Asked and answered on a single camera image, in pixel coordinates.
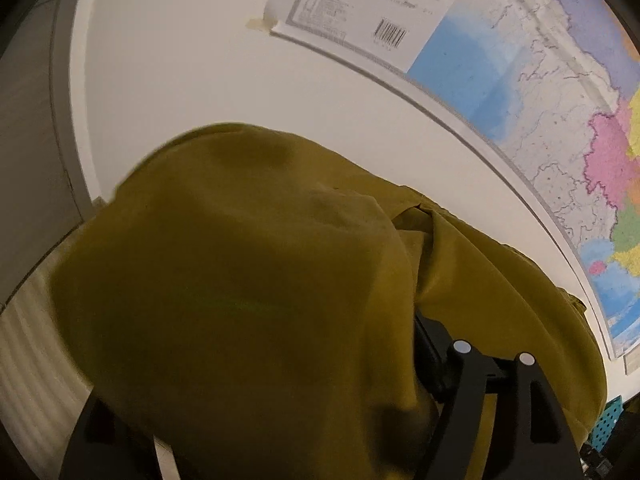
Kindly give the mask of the mustard yellow garment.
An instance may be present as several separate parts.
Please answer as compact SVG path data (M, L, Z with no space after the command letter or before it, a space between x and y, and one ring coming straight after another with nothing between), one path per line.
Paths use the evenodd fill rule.
M419 479L440 406L414 316L529 352L579 451L606 397L584 305L516 249L292 133L222 124L147 157L50 281L94 395L194 479Z

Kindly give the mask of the turquoise plastic storage basket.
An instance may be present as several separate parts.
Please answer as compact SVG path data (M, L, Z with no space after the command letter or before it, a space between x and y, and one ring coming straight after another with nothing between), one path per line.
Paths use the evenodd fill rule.
M598 452L601 452L610 440L613 430L623 413L623 399L616 396L605 404L604 410L592 428L587 442Z

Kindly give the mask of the brown wooden door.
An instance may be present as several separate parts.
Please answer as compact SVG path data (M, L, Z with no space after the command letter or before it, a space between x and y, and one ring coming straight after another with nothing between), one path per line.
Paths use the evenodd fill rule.
M72 122L79 0L17 0L1 22L1 302L94 203Z

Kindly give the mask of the white wall socket plate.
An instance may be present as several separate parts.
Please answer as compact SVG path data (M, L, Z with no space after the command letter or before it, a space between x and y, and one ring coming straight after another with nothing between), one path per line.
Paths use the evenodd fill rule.
M625 374L634 374L640 368L640 344L636 344L624 355Z

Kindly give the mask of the colourful wall map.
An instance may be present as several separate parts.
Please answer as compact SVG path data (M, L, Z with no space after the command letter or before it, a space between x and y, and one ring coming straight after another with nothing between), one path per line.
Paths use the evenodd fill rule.
M267 0L271 30L457 136L548 231L612 358L639 343L639 57L603 0Z

